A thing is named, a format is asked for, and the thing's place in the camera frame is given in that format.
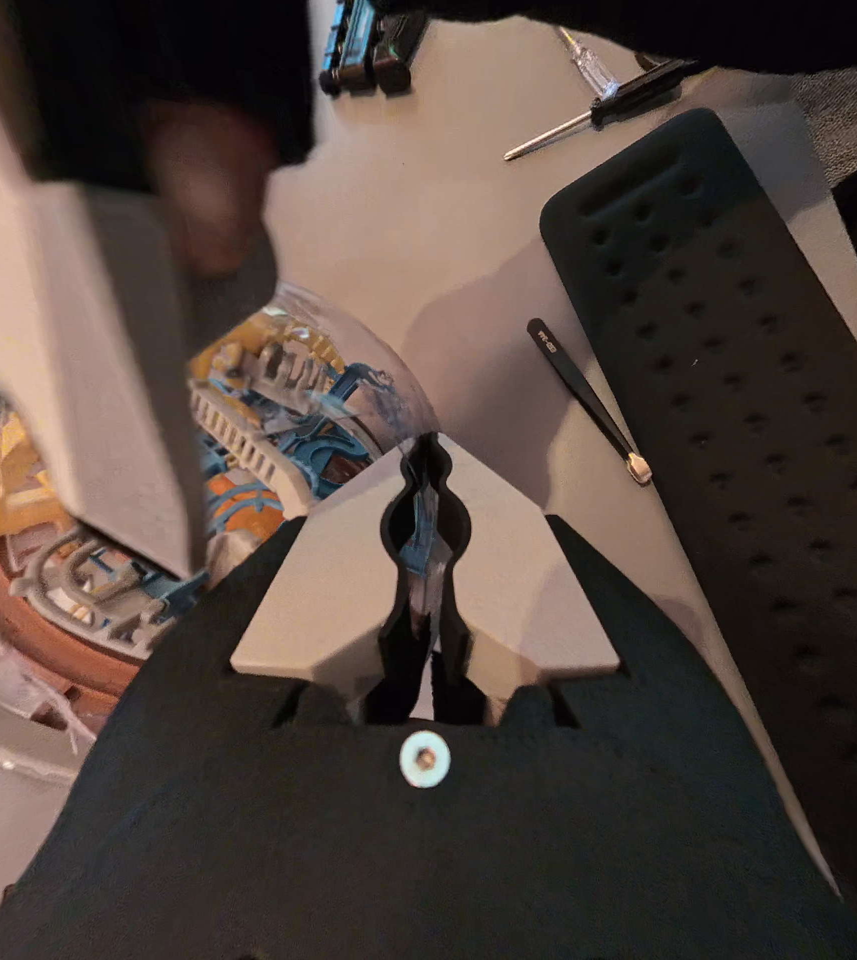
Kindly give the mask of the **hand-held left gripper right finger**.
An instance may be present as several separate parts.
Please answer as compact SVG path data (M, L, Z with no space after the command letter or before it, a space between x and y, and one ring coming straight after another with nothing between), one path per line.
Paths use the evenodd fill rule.
M542 508L444 434L470 535L454 563L467 679L491 706L519 688L615 673L620 658Z

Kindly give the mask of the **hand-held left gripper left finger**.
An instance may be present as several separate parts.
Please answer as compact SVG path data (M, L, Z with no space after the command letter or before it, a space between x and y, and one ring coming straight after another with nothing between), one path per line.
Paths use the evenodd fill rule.
M387 679L379 634L400 574L382 522L413 447L403 440L315 505L231 653L237 674L308 681L347 702Z

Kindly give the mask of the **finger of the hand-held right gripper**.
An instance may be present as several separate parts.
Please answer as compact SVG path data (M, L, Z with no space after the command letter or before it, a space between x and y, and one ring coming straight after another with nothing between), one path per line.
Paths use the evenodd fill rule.
M191 275L157 204L70 183L0 187L0 380L62 507L178 578L206 559L190 361L265 306L266 230Z

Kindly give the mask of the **clear maze ball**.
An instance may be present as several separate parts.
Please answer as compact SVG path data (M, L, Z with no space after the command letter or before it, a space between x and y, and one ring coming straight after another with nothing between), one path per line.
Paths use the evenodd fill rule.
M191 361L189 397L206 560L185 578L70 517L0 387L0 709L76 749L163 637L285 522L436 426L391 348L291 284Z

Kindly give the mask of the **person's right forearm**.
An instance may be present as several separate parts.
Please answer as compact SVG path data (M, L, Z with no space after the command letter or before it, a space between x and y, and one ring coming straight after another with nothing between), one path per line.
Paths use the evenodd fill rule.
M481 23L524 17L633 51L771 74L857 67L857 1L383 1Z

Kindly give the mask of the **person's right hand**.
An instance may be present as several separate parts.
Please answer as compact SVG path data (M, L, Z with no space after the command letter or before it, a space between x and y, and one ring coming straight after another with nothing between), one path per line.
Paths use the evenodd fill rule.
M240 270L263 227L278 163L270 129L224 104L153 100L143 130L174 252L198 277Z

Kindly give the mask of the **black tweezers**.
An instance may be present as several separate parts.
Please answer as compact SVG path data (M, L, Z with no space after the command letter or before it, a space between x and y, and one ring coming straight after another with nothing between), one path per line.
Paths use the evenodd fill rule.
M649 486L652 481L652 470L648 461L638 453L617 425L597 392L552 330L541 318L531 318L526 330L566 390L588 414L602 436L618 454L635 483L640 487Z

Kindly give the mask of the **black perforated pad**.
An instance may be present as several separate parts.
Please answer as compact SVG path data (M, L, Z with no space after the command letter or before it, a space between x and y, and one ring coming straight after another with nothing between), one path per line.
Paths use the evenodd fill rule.
M540 231L857 903L857 341L710 109L559 191Z

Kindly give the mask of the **black bit holder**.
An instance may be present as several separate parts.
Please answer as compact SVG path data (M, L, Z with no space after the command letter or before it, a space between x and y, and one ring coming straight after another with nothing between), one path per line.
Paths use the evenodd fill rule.
M413 10L381 14L368 1L334 2L317 77L323 94L336 99L379 91L388 98L411 92L411 66L430 23Z

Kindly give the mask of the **clear-handled screwdriver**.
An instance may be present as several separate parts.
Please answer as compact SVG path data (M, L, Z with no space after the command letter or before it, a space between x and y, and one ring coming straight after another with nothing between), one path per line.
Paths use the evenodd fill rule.
M579 76L590 87L596 98L603 103L613 100L620 91L621 84L610 68L598 54L564 27L554 26L553 30L564 45L569 59Z

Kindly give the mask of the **black-handled screwdriver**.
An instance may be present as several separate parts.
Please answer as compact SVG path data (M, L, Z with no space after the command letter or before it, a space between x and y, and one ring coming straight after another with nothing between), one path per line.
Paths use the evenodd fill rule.
M507 150L503 160L514 162L582 129L601 131L611 124L649 113L672 100L687 79L714 67L702 59L671 58L659 63L622 84L610 97L595 99L584 113Z

